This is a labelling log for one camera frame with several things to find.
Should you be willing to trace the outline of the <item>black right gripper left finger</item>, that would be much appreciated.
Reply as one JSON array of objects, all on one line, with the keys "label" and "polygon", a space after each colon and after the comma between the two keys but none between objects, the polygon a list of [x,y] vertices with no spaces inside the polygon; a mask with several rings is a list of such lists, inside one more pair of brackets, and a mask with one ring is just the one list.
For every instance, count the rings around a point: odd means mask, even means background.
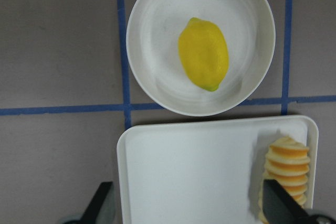
[{"label": "black right gripper left finger", "polygon": [[113,182],[103,182],[99,185],[76,223],[113,223]]}]

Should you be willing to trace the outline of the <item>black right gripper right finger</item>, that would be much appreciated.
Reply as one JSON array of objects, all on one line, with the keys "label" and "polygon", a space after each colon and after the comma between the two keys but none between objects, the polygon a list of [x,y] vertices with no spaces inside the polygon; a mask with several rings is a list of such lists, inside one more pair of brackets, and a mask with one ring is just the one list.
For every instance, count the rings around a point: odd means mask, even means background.
[{"label": "black right gripper right finger", "polygon": [[263,212],[269,223],[315,223],[274,179],[265,179],[262,192]]}]

